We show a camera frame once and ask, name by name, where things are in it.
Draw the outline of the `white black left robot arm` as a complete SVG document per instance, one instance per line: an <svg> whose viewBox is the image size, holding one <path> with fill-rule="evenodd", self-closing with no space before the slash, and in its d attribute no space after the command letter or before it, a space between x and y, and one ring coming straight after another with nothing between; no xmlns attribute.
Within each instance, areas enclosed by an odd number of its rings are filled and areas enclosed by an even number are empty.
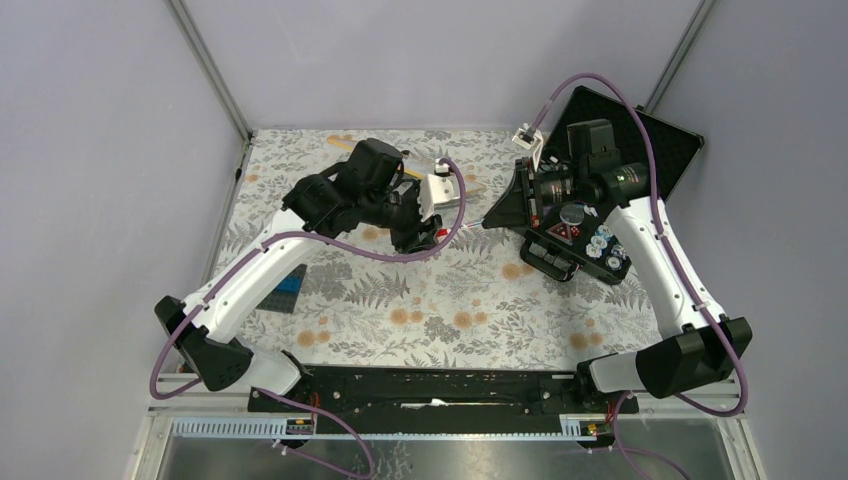
<svg viewBox="0 0 848 480"><path fill-rule="evenodd" d="M166 295L154 313L168 335L164 350L177 350L194 371L192 386L211 392L233 385L270 390L288 411L309 401L310 385L288 354L272 353L237 335L251 313L295 268L327 246L356 249L338 236L366 224L390 232L395 255L378 260L423 260L442 247L442 220L433 191L454 193L448 159L422 179L406 175L402 153L375 138L359 141L349 157L297 181L282 207L223 272L184 299Z"/></svg>

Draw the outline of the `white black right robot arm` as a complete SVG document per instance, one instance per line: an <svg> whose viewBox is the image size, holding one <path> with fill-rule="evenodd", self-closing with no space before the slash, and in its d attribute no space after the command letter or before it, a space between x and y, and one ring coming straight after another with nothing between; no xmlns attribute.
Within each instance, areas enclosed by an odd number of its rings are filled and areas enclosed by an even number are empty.
<svg viewBox="0 0 848 480"><path fill-rule="evenodd" d="M569 128L570 158L544 163L544 139L523 126L514 141L531 151L483 220L487 229L523 236L521 258L559 280L578 271L610 285L635 271L654 310L660 340L625 354L582 362L575 402L597 412L620 391L686 399L689 392L735 377L749 385L741 357L753 333L730 318L683 252L658 195L653 163L625 163L605 119Z"/></svg>

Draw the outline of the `yellow framed whiteboard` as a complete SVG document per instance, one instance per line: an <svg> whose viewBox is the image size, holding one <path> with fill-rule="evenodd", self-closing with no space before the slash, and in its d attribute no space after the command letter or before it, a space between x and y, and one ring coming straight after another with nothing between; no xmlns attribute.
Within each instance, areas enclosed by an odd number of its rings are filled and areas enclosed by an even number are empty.
<svg viewBox="0 0 848 480"><path fill-rule="evenodd" d="M343 150L352 151L359 139L352 135L337 135L332 134L325 138L329 145L339 147ZM431 171L433 159L428 159L420 156L415 152L404 154L405 172L408 177L423 179L424 175ZM485 192L487 187L478 182L474 175L466 175L465 183L467 192L471 195Z"/></svg>

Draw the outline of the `white red whiteboard marker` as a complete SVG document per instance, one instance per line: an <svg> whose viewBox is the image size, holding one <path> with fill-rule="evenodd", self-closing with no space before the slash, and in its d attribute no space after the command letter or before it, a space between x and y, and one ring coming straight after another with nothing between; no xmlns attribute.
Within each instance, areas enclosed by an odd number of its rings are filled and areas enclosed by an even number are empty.
<svg viewBox="0 0 848 480"><path fill-rule="evenodd" d="M482 220L470 222L470 223L463 223L456 230L457 231L465 231L465 230L481 229L481 228L484 228L482 223L483 223Z"/></svg>

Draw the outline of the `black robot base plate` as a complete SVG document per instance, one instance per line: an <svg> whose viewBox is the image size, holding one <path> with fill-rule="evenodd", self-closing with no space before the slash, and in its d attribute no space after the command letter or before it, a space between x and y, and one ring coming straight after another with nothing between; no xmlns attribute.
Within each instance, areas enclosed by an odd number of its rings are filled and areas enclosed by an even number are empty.
<svg viewBox="0 0 848 480"><path fill-rule="evenodd" d="M308 366L282 402L252 390L247 409L293 413L292 401L324 409L346 423L362 416L434 412L448 417L585 415L601 425L613 412L639 410L634 399L620 403L615 393L590 392L571 372L321 365Z"/></svg>

